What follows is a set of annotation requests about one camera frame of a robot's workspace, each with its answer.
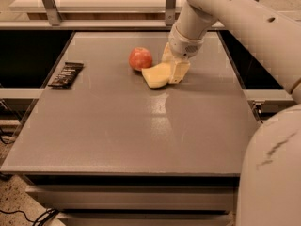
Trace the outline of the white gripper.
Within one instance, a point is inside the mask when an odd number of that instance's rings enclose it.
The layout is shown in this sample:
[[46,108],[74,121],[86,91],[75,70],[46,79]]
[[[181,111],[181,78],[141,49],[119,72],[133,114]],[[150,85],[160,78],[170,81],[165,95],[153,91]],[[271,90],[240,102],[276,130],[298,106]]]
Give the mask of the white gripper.
[[[176,58],[194,57],[203,44],[204,39],[192,40],[186,38],[178,29],[178,24],[174,24],[168,36],[168,43],[164,48],[161,61],[170,63]],[[169,84],[179,84],[190,68],[188,59],[176,59],[171,63],[171,76]]]

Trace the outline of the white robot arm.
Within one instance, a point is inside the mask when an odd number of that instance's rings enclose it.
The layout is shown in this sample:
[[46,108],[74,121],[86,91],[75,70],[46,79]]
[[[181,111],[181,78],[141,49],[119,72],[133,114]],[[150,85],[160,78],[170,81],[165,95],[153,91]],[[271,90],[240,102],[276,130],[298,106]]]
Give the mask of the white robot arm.
[[215,22],[246,89],[283,89],[296,102],[249,141],[236,226],[301,226],[301,25],[256,0],[185,0],[169,36],[173,55],[195,56]]

